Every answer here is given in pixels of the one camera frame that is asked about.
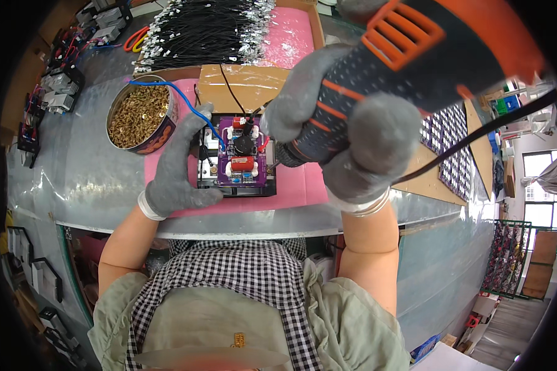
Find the red capacitor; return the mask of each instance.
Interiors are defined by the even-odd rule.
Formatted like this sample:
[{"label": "red capacitor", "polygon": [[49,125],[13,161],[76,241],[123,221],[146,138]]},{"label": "red capacitor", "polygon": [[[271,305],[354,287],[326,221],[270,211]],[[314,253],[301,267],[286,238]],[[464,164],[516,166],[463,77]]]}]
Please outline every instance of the red capacitor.
[{"label": "red capacitor", "polygon": [[233,129],[243,129],[245,123],[241,123],[243,117],[234,117],[233,118]]},{"label": "red capacitor", "polygon": [[232,157],[232,172],[250,172],[253,170],[253,156]]}]

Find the power drill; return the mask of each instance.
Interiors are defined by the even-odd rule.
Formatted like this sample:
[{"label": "power drill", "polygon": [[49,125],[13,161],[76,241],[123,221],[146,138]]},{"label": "power drill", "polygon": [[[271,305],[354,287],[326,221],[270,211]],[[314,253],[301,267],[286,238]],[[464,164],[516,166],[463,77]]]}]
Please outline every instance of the power drill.
[{"label": "power drill", "polygon": [[369,94],[400,96],[428,116],[504,78],[532,84],[543,65],[504,0],[391,0],[326,74],[299,136],[275,145],[276,164],[322,164],[347,149],[347,117]]}]

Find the clear plastic wrap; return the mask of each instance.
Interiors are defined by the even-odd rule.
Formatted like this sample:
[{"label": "clear plastic wrap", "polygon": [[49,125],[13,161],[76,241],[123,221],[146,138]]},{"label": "clear plastic wrap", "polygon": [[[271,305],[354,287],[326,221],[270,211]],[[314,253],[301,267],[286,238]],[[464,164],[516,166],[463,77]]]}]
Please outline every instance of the clear plastic wrap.
[{"label": "clear plastic wrap", "polygon": [[474,166],[471,179],[468,206],[458,217],[434,220],[401,239],[397,317],[408,351],[455,321],[481,288],[495,204]]}]

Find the window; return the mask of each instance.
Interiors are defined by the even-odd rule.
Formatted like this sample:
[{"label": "window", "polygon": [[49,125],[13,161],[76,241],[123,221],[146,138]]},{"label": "window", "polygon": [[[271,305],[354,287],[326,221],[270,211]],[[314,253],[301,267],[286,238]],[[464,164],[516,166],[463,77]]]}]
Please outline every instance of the window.
[{"label": "window", "polygon": [[[524,156],[525,176],[538,176],[547,166],[557,159],[556,151],[533,152]],[[525,189],[524,220],[532,222],[530,243],[532,250],[535,242],[536,227],[557,230],[557,195],[545,192],[538,183],[532,183]]]}]

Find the round tin can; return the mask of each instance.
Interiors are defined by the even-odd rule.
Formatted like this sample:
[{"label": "round tin can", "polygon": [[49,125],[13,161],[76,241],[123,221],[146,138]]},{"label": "round tin can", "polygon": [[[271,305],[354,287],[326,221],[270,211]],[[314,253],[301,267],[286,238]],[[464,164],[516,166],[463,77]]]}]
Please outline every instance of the round tin can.
[{"label": "round tin can", "polygon": [[[153,81],[165,81],[163,78],[156,76],[156,75],[145,75],[141,77],[137,77],[134,81],[142,81],[145,83],[152,83]],[[109,113],[107,114],[107,125],[106,125],[106,134],[107,139],[109,142],[116,148],[121,150],[133,152],[139,155],[146,155],[149,153],[153,153],[159,148],[161,148],[171,137],[175,128],[178,126],[179,123],[179,105],[178,100],[180,99],[178,92],[175,89],[171,88],[170,86],[166,86],[167,91],[169,92],[169,107],[167,108],[167,112],[165,116],[161,118],[161,122],[157,126],[157,129],[149,135],[147,139],[143,142],[135,145],[134,147],[129,148],[120,148],[117,145],[113,144],[111,138],[109,137],[109,128],[111,126],[111,120],[113,116],[116,114],[120,105],[126,99],[130,93],[132,93],[137,88],[140,88],[139,85],[132,85],[128,84],[124,86],[124,88],[118,93],[116,98],[113,100],[111,107],[109,109]]]}]

